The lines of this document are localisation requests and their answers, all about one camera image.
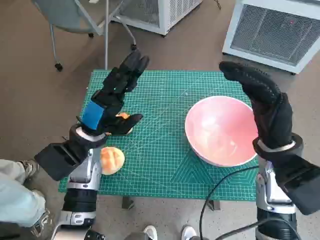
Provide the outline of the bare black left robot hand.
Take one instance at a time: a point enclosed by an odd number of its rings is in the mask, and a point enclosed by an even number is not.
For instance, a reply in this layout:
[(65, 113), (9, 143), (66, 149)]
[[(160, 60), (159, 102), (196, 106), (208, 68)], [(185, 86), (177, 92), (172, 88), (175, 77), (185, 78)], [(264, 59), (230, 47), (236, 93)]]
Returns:
[(141, 113), (131, 114), (127, 118), (119, 113), (124, 106), (126, 93), (132, 92), (137, 86), (149, 61), (148, 56), (143, 56), (136, 49), (109, 72), (103, 81), (103, 87), (91, 96), (82, 118), (78, 119), (87, 134), (125, 135), (143, 118)]

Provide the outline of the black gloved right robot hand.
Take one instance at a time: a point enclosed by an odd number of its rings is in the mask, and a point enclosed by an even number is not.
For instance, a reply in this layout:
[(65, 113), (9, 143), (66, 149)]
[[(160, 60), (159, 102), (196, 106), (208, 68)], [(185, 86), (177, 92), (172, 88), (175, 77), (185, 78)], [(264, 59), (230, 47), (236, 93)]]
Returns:
[(239, 82), (250, 99), (258, 137), (264, 145), (276, 149), (291, 144), (293, 110), (288, 95), (270, 76), (232, 61), (220, 62), (219, 69), (227, 80)]

